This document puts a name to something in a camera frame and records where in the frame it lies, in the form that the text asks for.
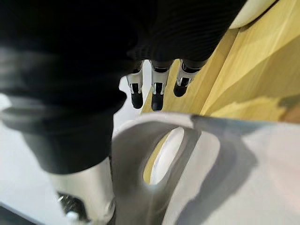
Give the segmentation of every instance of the silver metal cylinder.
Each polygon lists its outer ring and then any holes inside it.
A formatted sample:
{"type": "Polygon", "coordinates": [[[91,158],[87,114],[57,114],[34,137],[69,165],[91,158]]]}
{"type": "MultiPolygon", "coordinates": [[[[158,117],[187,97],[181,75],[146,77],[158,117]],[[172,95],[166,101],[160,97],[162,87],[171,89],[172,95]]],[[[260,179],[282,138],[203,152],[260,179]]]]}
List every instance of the silver metal cylinder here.
{"type": "Polygon", "coordinates": [[[77,198],[84,204],[88,224],[105,225],[113,217],[115,202],[108,157],[87,170],[65,175],[49,173],[49,177],[58,193],[77,198]]]}

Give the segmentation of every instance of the black fabric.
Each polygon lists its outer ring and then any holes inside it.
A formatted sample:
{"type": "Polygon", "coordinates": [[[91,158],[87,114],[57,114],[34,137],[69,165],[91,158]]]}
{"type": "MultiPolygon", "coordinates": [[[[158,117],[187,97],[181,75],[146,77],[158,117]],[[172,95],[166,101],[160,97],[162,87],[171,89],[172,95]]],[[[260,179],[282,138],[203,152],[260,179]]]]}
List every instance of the black fabric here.
{"type": "Polygon", "coordinates": [[[120,78],[143,59],[208,59],[245,1],[1,0],[4,123],[48,172],[101,162],[125,101],[120,78]]]}

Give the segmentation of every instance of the robotic hand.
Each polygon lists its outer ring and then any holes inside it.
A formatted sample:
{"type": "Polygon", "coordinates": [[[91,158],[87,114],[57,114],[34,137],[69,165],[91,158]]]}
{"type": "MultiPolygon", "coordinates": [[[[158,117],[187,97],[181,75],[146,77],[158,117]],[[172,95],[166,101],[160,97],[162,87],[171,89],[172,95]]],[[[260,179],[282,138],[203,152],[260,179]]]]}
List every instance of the robotic hand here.
{"type": "Polygon", "coordinates": [[[174,59],[185,94],[246,0],[37,1],[0,3],[3,122],[21,131],[66,215],[107,223],[114,214],[113,114],[143,105],[142,64],[152,63],[152,109],[161,110],[174,59]]]}

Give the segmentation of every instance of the white plastic part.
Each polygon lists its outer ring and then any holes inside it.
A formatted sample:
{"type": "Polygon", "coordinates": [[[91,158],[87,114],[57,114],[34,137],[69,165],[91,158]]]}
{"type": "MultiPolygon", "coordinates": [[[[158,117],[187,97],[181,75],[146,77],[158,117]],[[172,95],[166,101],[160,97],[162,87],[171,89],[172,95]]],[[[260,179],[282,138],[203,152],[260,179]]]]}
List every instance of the white plastic part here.
{"type": "Polygon", "coordinates": [[[66,214],[66,217],[71,221],[71,222],[74,222],[74,221],[78,221],[79,219],[79,215],[77,212],[73,212],[73,211],[70,211],[66,214]]]}
{"type": "Polygon", "coordinates": [[[184,129],[182,127],[178,127],[169,133],[154,161],[150,177],[151,185],[158,184],[167,173],[178,152],[183,136],[184,129]]]}
{"type": "Polygon", "coordinates": [[[248,0],[236,16],[229,29],[235,29],[252,22],[259,17],[275,0],[248,0]]]}

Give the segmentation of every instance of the white rounded object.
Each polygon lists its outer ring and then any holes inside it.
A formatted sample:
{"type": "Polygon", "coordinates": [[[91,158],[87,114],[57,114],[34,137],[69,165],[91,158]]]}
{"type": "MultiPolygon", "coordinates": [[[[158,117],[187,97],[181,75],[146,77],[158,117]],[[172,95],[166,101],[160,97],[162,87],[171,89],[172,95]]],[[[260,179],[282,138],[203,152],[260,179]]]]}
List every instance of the white rounded object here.
{"type": "Polygon", "coordinates": [[[275,0],[248,0],[229,29],[239,28],[259,17],[275,0]]]}
{"type": "Polygon", "coordinates": [[[66,217],[70,220],[70,221],[77,221],[79,220],[79,215],[77,212],[73,212],[70,211],[66,214],[66,217]]]}

